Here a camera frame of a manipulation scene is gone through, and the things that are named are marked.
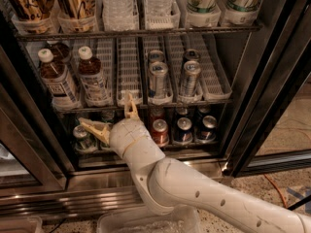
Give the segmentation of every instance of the soda bottle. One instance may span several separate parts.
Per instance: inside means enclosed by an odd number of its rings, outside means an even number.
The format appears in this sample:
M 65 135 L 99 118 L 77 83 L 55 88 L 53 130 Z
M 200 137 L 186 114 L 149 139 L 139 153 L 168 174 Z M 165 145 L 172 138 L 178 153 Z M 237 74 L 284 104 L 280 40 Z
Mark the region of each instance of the soda bottle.
M 107 99 L 105 79 L 101 61 L 93 56 L 89 47 L 81 47 L 79 52 L 78 73 L 82 85 L 86 91 L 86 101 L 89 105 L 98 105 L 97 103 Z
M 74 82 L 79 89 L 77 66 L 75 64 L 71 49 L 59 41 L 47 41 L 47 49 L 51 50 L 54 60 L 63 62 L 71 73 Z
M 78 89 L 67 66 L 54 60 L 49 49 L 39 50 L 38 56 L 41 61 L 40 76 L 52 94 L 54 106 L 59 110 L 77 108 Z

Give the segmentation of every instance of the cable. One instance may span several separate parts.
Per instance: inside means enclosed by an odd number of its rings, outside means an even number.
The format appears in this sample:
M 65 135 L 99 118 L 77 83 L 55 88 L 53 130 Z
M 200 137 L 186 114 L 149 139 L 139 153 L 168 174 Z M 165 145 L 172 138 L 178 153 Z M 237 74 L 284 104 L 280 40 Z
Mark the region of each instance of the cable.
M 61 224 L 64 223 L 65 220 L 66 220 L 66 218 L 63 219 L 63 220 L 62 220 L 53 230 L 51 230 L 49 233 L 52 233 L 52 232 L 54 232 L 56 229 L 58 229 L 58 228 L 61 226 Z
M 274 188 L 278 191 L 284 207 L 288 208 L 288 203 L 286 202 L 285 197 L 283 196 L 282 191 L 280 190 L 279 186 L 274 181 L 272 181 L 267 175 L 264 175 L 264 176 L 274 186 Z

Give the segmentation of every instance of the bottle cap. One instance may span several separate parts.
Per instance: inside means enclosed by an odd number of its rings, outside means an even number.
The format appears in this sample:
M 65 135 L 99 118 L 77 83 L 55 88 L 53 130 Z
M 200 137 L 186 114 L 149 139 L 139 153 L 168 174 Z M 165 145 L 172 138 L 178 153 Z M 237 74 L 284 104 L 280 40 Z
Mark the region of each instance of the bottle cap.
M 89 47 L 80 47 L 79 48 L 79 57 L 80 59 L 90 59 L 93 56 L 91 49 Z
M 38 56 L 39 56 L 39 59 L 44 63 L 51 62 L 54 59 L 52 52 L 48 49 L 39 50 Z
M 59 43 L 59 41 L 47 41 L 47 43 L 50 45 L 53 45 L 53 44 Z

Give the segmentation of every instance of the speckled floor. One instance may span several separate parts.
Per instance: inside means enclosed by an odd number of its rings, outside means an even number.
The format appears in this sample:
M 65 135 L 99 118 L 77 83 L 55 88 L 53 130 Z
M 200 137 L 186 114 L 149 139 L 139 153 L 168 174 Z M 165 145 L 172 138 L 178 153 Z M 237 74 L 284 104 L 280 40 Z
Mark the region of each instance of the speckled floor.
M 310 149 L 310 146 L 311 83 L 305 86 L 295 97 L 275 129 L 262 145 L 259 154 Z M 281 195 L 269 180 L 277 185 Z M 232 181 L 231 186 L 280 207 L 289 207 L 311 194 L 311 168 L 274 173 L 267 176 L 258 175 L 238 178 Z M 198 223 L 201 233 L 241 232 L 206 211 L 197 211 L 200 218 Z M 311 216 L 311 202 L 297 208 L 295 212 Z M 99 216 L 68 218 L 62 223 L 61 220 L 44 221 L 43 229 L 45 233 L 101 233 L 96 231 L 98 219 Z

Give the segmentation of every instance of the terrazzo floor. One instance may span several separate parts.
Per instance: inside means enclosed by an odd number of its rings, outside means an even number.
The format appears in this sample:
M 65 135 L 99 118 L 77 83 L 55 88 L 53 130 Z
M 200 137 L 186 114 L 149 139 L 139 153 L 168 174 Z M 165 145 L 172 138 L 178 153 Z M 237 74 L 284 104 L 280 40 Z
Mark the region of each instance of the terrazzo floor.
M 262 145 L 258 155 L 310 149 L 310 146 L 311 82 L 309 81 L 284 112 L 275 129 Z M 289 207 L 311 194 L 311 168 L 273 173 L 266 176 L 237 178 L 232 181 L 231 187 L 280 207 Z M 200 222 L 198 222 L 201 229 L 200 233 L 241 232 L 206 211 L 197 211 L 200 218 Z M 294 211 L 311 216 L 311 202 Z M 63 222 L 61 220 L 44 221 L 43 229 L 45 233 L 101 233 L 96 231 L 99 217 L 68 218 Z

